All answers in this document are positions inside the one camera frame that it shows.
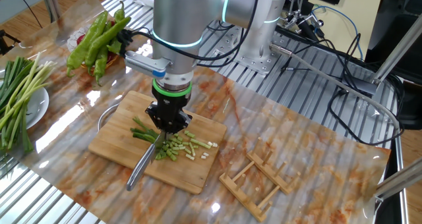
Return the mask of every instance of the green pepper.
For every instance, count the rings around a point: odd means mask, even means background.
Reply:
[[[91,67],[92,65],[94,65],[98,51],[100,50],[101,46],[107,45],[110,40],[116,37],[116,35],[121,30],[123,30],[130,21],[130,17],[124,18],[121,22],[116,23],[113,27],[110,28],[110,30],[102,34],[100,37],[96,38],[94,42],[91,43],[91,46],[85,57],[85,65],[87,67]]]
[[[90,48],[92,42],[101,36],[106,27],[108,12],[104,11],[100,13],[92,23],[91,27],[84,36],[84,39],[79,43],[75,50],[67,58],[67,76],[71,76],[70,73],[72,70],[75,70],[80,67],[82,62],[85,60],[86,53]]]
[[[120,1],[121,8],[114,13],[115,23],[121,22],[125,18],[125,4],[123,1]]]
[[[116,23],[121,22],[124,18],[125,18],[125,4],[120,1],[121,3],[121,9],[117,10],[114,13],[114,20],[116,21]],[[117,40],[117,37],[114,37],[110,44],[107,45],[108,51],[115,53],[115,54],[119,54],[120,53],[120,48],[121,48],[121,43],[119,42],[119,40]]]
[[[104,28],[104,32],[107,32],[108,30],[110,30],[111,28],[111,22],[107,22],[107,24],[105,25]],[[98,54],[97,54],[97,60],[95,61],[95,69],[94,69],[94,75],[95,75],[95,79],[97,81],[97,84],[99,86],[100,85],[100,78],[102,76],[104,76],[104,74],[106,73],[106,65],[107,65],[107,56],[108,56],[108,49],[107,46],[101,46]],[[87,67],[88,68],[88,73],[89,75],[91,75],[91,67]]]
[[[110,45],[107,45],[108,51],[115,53],[115,54],[120,54],[120,48],[121,48],[121,43],[119,42],[119,40],[117,40],[116,37],[114,37],[111,40]]]

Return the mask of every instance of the green ring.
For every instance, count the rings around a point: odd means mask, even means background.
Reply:
[[[165,95],[165,96],[168,96],[168,97],[181,97],[181,96],[185,96],[188,93],[191,93],[191,91],[192,91],[192,82],[189,83],[188,88],[186,90],[182,91],[182,92],[166,91],[163,88],[161,88],[160,86],[158,86],[156,79],[152,80],[152,86],[157,90],[158,93]]]

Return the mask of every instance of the knife handle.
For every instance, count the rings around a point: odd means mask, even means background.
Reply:
[[[155,150],[155,144],[151,144],[151,146],[147,149],[145,154],[141,157],[141,159],[138,161],[137,165],[132,171],[131,176],[129,177],[129,180],[126,183],[126,190],[132,191],[137,182],[139,181],[142,174],[144,174],[144,171],[146,167],[148,166],[148,162],[152,159],[152,156],[154,155]]]

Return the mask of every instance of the knife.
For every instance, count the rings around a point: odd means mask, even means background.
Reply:
[[[138,161],[137,165],[132,171],[129,180],[126,183],[126,190],[132,191],[141,176],[144,174],[146,167],[148,166],[148,162],[151,163],[154,160],[156,145],[162,144],[166,140],[166,132],[162,131],[160,135],[158,135],[156,141],[151,144],[151,146],[146,150],[145,154],[141,157]]]

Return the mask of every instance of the bamboo cutting board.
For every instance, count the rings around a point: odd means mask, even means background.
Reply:
[[[93,139],[88,149],[97,155],[133,169],[150,143],[132,137],[130,128],[139,128],[132,118],[139,116],[147,127],[155,128],[151,118],[144,112],[152,101],[155,99],[137,92],[129,92],[110,120]],[[210,141],[220,144],[227,130],[225,125],[189,111],[186,113],[193,117],[187,130],[196,135],[195,139],[205,143]],[[183,130],[179,134],[184,141],[189,141]],[[201,159],[204,152],[209,156],[206,159]],[[195,149],[195,153],[194,161],[185,157],[186,152],[184,151],[179,151],[176,162],[168,158],[154,161],[148,165],[145,174],[192,194],[200,194],[217,156],[218,148],[206,149],[199,146]]]

